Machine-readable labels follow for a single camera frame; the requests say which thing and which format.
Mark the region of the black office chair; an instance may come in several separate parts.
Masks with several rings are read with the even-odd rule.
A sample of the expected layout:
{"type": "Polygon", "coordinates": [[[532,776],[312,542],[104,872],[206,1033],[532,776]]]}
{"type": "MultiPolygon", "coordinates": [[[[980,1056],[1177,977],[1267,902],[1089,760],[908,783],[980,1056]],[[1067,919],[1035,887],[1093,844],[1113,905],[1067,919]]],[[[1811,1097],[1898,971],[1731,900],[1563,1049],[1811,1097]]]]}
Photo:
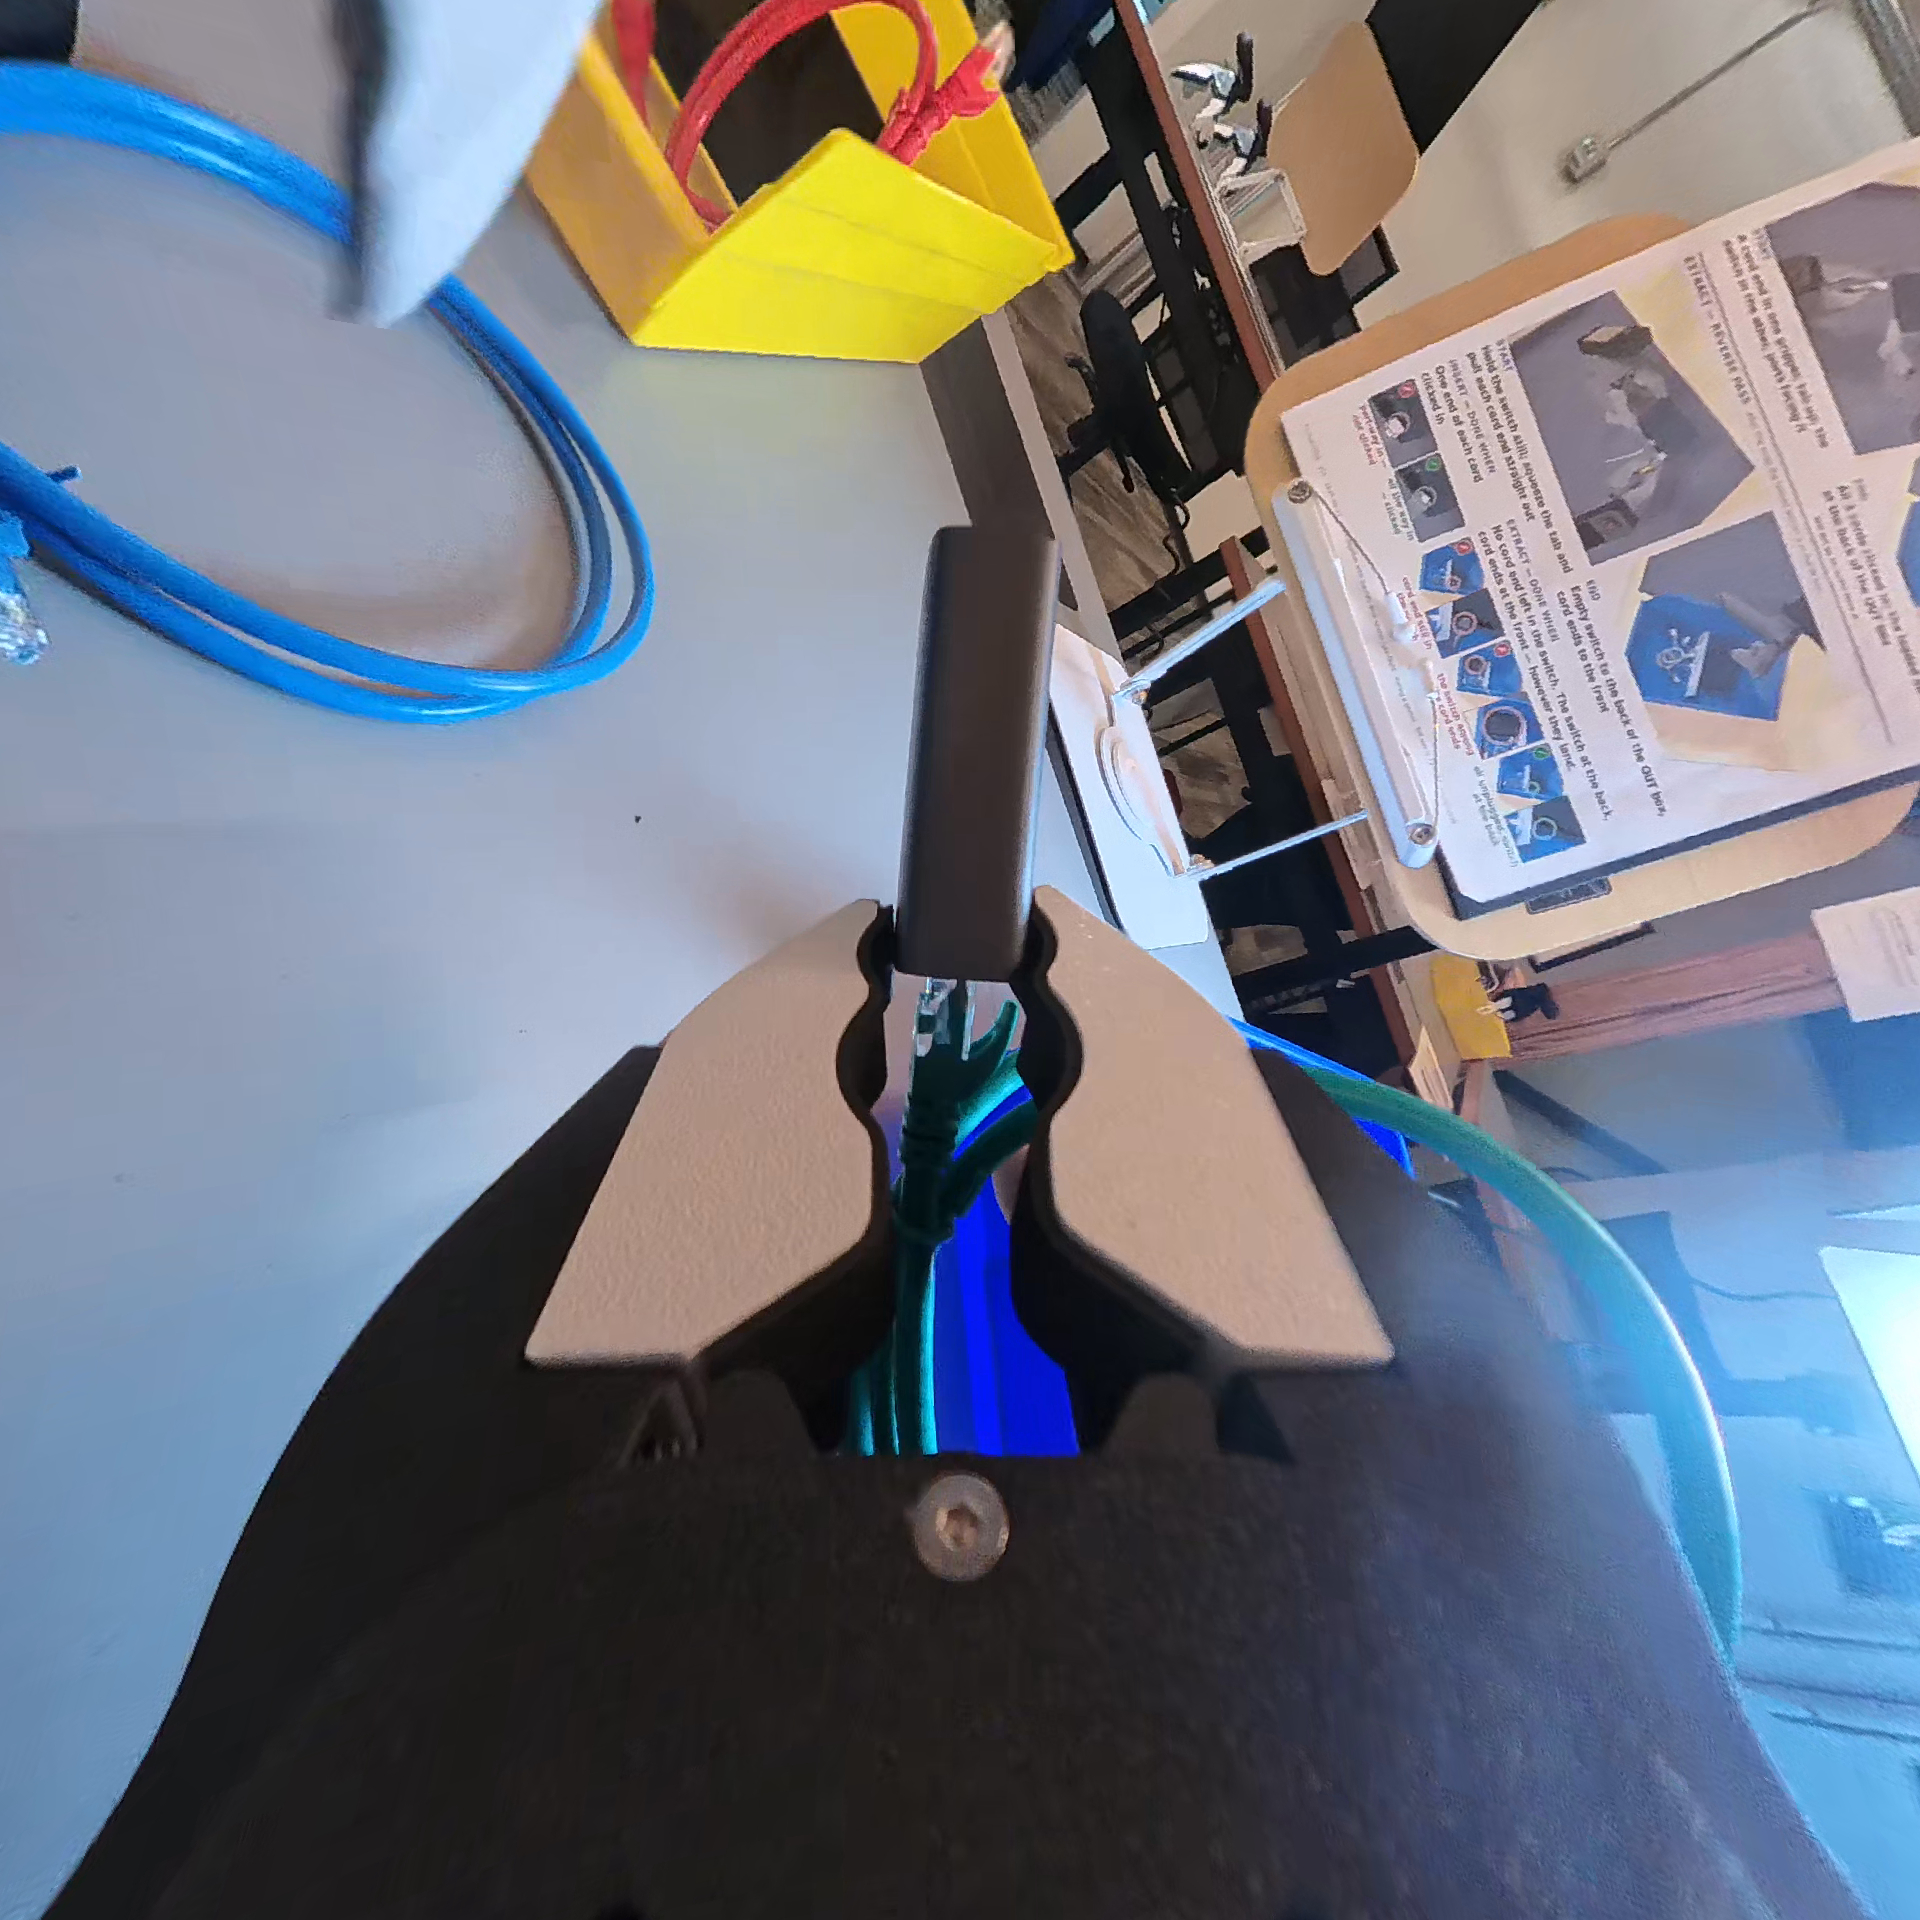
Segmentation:
{"type": "Polygon", "coordinates": [[[1166,510],[1180,511],[1195,491],[1193,469],[1169,431],[1128,308],[1112,293],[1093,291],[1080,303],[1080,324],[1089,351],[1067,356],[1067,365],[1089,388],[1089,411],[1067,428],[1067,452],[1059,454],[1060,478],[1070,481],[1109,452],[1121,469],[1122,491],[1131,493],[1137,481],[1146,481],[1166,510]]]}

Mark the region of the silver metal tool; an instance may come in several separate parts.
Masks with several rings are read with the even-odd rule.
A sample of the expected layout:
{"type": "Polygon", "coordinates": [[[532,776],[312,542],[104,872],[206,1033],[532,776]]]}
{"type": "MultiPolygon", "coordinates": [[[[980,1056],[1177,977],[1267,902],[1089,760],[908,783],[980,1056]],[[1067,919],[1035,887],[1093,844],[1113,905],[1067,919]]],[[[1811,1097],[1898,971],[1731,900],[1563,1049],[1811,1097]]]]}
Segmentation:
{"type": "Polygon", "coordinates": [[[1198,152],[1226,152],[1230,173],[1251,173],[1265,163],[1275,105],[1258,96],[1258,36],[1236,32],[1232,57],[1174,63],[1169,79],[1188,99],[1190,143],[1198,152]]]}

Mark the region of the brown-edged table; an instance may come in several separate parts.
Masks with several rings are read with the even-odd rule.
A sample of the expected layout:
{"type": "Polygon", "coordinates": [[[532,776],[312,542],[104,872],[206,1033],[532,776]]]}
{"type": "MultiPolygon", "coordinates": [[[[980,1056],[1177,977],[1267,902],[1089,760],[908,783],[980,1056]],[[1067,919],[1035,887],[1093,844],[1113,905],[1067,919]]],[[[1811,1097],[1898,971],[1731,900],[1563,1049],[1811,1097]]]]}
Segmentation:
{"type": "MultiPolygon", "coordinates": [[[[1177,567],[1112,613],[1124,662],[1166,651],[1193,636],[1217,588],[1249,588],[1267,550],[1261,524],[1218,550],[1187,556],[1187,513],[1201,489],[1228,476],[1244,478],[1244,448],[1258,400],[1285,369],[1258,288],[1230,240],[1228,216],[1210,201],[1202,163],[1177,129],[1169,83],[1150,63],[1140,4],[1094,4],[1094,19],[1115,23],[1106,39],[1074,57],[1094,103],[1109,149],[1059,196],[1065,229],[1076,229],[1097,204],[1124,191],[1144,240],[1155,288],[1166,305],[1161,335],[1169,348],[1144,345],[1158,392],[1170,400],[1164,419],[1184,452],[1195,491],[1169,517],[1177,567]]],[[[1309,803],[1267,688],[1252,625],[1235,629],[1220,644],[1228,731],[1246,772],[1249,803],[1228,821],[1235,852],[1256,848],[1256,830],[1302,831],[1332,821],[1332,803],[1309,803]]],[[[1334,1063],[1409,1080],[1416,1039],[1402,1011],[1393,965],[1424,947],[1409,931],[1364,928],[1360,887],[1337,876],[1337,841],[1320,838],[1305,852],[1275,855],[1226,879],[1204,895],[1226,905],[1258,894],[1265,905],[1300,912],[1305,951],[1286,961],[1261,961],[1238,982],[1252,993],[1252,1021],[1275,1037],[1334,1063]]]]}

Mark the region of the bright monitor screen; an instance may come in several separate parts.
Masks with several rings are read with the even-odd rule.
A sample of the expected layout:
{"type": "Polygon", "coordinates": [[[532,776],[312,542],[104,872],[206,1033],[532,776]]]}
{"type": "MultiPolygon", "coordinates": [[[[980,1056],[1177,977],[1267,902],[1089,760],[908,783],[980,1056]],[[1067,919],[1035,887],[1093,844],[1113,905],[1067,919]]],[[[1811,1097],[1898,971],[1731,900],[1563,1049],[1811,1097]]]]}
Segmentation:
{"type": "Polygon", "coordinates": [[[1820,1261],[1917,1470],[1917,1255],[1822,1246],[1820,1261]]]}

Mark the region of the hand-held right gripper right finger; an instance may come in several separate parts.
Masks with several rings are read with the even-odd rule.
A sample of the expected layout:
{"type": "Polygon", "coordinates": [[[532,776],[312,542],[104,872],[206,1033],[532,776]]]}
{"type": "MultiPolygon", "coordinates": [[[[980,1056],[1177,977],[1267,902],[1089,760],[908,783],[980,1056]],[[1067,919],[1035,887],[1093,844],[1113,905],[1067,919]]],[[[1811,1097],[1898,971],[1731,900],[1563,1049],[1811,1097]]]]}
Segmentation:
{"type": "Polygon", "coordinates": [[[1393,1361],[1302,1152],[1236,1025],[1053,887],[1030,985],[1062,1028],[1026,1190],[1062,1255],[1169,1365],[1198,1373],[1393,1361]]]}

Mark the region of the white paper sheet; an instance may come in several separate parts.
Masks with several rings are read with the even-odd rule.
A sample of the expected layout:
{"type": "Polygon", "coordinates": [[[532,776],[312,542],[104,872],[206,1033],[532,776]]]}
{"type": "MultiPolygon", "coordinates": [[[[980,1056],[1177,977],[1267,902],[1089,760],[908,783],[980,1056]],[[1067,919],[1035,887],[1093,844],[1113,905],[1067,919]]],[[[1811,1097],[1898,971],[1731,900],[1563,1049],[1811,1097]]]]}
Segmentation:
{"type": "Polygon", "coordinates": [[[1822,905],[1813,932],[1857,1023],[1917,1015],[1920,887],[1822,905]]]}

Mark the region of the printed instruction sheet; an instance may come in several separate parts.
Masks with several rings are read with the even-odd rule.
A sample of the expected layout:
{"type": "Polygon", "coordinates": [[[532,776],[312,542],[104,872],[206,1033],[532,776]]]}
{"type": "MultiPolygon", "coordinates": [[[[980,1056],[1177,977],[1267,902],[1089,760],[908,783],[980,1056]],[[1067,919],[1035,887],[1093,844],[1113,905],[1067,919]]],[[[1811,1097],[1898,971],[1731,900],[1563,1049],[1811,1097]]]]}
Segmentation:
{"type": "Polygon", "coordinates": [[[1282,419],[1445,688],[1454,910],[1916,776],[1916,139],[1282,419]]]}

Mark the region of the yellow plastic bin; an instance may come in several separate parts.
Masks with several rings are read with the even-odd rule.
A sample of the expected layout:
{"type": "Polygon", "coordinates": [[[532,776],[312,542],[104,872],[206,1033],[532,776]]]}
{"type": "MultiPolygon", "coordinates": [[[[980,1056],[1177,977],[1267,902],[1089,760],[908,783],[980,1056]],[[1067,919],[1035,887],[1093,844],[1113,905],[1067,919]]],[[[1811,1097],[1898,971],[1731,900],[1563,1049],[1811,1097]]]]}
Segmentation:
{"type": "Polygon", "coordinates": [[[750,4],[694,115],[657,59],[657,4],[606,4],[526,182],[641,348],[917,365],[1073,263],[968,4],[750,4]],[[825,127],[737,187],[714,120],[802,29],[827,27],[880,116],[825,127]],[[634,57],[651,59],[641,77],[634,57]]]}

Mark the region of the metal wall conduit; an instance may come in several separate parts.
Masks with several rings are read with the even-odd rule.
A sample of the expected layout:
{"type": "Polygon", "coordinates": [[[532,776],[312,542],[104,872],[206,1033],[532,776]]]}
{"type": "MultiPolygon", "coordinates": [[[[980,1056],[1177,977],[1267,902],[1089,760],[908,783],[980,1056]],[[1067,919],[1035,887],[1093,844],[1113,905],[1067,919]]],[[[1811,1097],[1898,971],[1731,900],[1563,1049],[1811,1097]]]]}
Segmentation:
{"type": "Polygon", "coordinates": [[[1809,25],[1811,20],[1820,19],[1822,13],[1833,12],[1833,1],[1809,1],[1794,6],[1778,20],[1769,23],[1761,33],[1754,39],[1741,40],[1731,54],[1712,63],[1701,75],[1692,77],[1688,85],[1675,89],[1670,96],[1661,99],[1652,108],[1646,108],[1634,120],[1626,127],[1613,133],[1587,133],[1569,149],[1563,149],[1557,158],[1557,173],[1558,177],[1570,184],[1579,187],[1595,176],[1601,176],[1611,158],[1630,147],[1634,139],[1644,136],[1652,127],[1658,127],[1664,118],[1674,116],[1683,108],[1692,105],[1698,96],[1708,89],[1718,85],[1722,79],[1737,72],[1737,68],[1754,57],[1763,54],[1774,44],[1784,40],[1787,33],[1797,32],[1800,27],[1809,25]]]}

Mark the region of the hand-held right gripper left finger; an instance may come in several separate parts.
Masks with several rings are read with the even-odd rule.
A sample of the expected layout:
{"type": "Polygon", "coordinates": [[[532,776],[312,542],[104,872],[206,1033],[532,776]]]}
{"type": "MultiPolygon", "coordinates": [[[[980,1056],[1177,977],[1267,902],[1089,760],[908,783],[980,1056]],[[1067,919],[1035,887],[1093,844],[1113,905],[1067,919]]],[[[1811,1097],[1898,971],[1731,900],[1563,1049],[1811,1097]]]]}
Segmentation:
{"type": "Polygon", "coordinates": [[[886,928],[858,899],[673,1025],[526,1336],[532,1367],[721,1361],[858,1271],[885,1212],[886,928]]]}

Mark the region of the black ethernet port adapter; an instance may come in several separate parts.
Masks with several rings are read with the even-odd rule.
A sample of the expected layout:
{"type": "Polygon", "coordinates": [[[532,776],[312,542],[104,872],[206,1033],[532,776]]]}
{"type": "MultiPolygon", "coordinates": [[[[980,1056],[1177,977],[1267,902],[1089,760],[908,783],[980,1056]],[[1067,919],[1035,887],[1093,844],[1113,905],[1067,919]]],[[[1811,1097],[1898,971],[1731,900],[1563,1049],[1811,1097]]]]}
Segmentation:
{"type": "Polygon", "coordinates": [[[1010,982],[1034,900],[1060,549],[1009,518],[928,549],[904,796],[896,965],[1010,982]]]}

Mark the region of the blue plastic bin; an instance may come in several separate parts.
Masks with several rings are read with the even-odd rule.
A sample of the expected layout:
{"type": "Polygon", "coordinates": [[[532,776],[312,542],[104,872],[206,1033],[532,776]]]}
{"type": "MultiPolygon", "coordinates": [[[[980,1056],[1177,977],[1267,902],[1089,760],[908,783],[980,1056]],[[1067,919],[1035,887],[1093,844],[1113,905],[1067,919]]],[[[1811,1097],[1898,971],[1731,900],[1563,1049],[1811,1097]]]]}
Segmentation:
{"type": "MultiPolygon", "coordinates": [[[[1345,1084],[1368,1075],[1291,1039],[1232,1020],[1251,1049],[1275,1052],[1302,1071],[1345,1084]]],[[[1010,1116],[1026,1112],[1030,1095],[1018,1071],[1018,1047],[986,1095],[965,1108],[955,1160],[1010,1116]]],[[[1355,1119],[1397,1169],[1413,1177],[1403,1132],[1385,1119],[1355,1119]]],[[[931,1381],[941,1452],[984,1456],[1073,1456],[1080,1439],[1065,1372],[1025,1331],[1013,1300],[1013,1228],[990,1179],[950,1209],[948,1238],[933,1256],[931,1381]]]]}

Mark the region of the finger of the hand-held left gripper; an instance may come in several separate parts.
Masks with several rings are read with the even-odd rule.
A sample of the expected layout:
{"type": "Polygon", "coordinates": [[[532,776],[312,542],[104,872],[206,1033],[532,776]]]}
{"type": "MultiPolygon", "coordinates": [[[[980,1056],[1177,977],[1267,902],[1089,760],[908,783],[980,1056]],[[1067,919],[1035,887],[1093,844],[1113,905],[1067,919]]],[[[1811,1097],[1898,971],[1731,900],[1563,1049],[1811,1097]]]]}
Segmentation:
{"type": "Polygon", "coordinates": [[[406,319],[513,196],[600,1],[337,1],[350,317],[406,319]]]}

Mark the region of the white document stand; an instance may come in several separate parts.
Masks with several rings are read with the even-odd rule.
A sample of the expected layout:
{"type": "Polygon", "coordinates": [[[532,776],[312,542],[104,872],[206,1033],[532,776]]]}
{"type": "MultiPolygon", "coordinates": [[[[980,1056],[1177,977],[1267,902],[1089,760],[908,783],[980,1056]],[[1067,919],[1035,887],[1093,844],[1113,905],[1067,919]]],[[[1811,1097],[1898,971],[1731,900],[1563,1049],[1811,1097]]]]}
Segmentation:
{"type": "Polygon", "coordinates": [[[1317,838],[1357,830],[1368,848],[1409,872],[1430,868],[1441,851],[1438,751],[1446,702],[1434,648],[1413,629],[1417,608],[1353,539],[1323,489],[1291,480],[1275,493],[1275,510],[1291,574],[1277,572],[1249,589],[1155,662],[1128,667],[1067,625],[1053,633],[1048,716],[1062,783],[1089,830],[1109,919],[1150,951],[1195,947],[1210,935],[1204,879],[1317,838]],[[1177,819],[1146,696],[1169,689],[1180,664],[1193,664],[1217,640],[1270,608],[1305,619],[1307,651],[1331,677],[1360,785],[1352,799],[1334,799],[1331,825],[1213,862],[1190,848],[1177,819]]]}

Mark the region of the wooden backing board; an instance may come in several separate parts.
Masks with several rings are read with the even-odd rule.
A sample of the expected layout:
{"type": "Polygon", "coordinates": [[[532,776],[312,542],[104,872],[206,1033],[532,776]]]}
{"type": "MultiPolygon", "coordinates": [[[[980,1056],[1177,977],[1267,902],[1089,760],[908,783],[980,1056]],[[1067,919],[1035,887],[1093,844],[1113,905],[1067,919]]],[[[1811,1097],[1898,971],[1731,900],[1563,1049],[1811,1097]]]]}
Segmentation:
{"type": "MultiPolygon", "coordinates": [[[[1285,413],[1317,392],[1347,385],[1387,361],[1477,328],[1505,308],[1547,297],[1570,280],[1688,235],[1670,213],[1634,213],[1587,223],[1547,246],[1515,255],[1459,288],[1434,295],[1364,326],[1348,340],[1286,368],[1265,390],[1249,428],[1244,469],[1268,536],[1275,579],[1285,583],[1277,613],[1256,613],[1251,625],[1267,688],[1307,799],[1353,799],[1378,813],[1372,776],[1347,705],[1337,695],[1302,574],[1285,529],[1286,491],[1298,465],[1282,431],[1285,413]]],[[[1337,838],[1334,870],[1360,887],[1364,928],[1411,925],[1434,949],[1472,957],[1515,957],[1550,947],[1589,943],[1642,921],[1659,921],[1769,884],[1801,879],[1853,859],[1894,833],[1916,799],[1916,776],[1851,799],[1838,799],[1794,821],[1763,825],[1709,848],[1652,859],[1611,877],[1609,892],[1570,899],[1557,883],[1546,908],[1515,902],[1472,919],[1461,917],[1435,868],[1403,868],[1381,823],[1362,823],[1337,838]]]]}

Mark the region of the wooden chair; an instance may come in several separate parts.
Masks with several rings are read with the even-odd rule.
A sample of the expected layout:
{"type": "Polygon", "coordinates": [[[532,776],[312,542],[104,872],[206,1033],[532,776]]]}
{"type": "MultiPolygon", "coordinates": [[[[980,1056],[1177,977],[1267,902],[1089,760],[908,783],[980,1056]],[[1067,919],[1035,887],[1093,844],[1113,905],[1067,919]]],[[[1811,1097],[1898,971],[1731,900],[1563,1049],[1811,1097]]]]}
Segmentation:
{"type": "Polygon", "coordinates": [[[1334,276],[1402,204],[1419,164],[1368,23],[1345,25],[1280,103],[1268,159],[1307,271],[1334,276]]]}

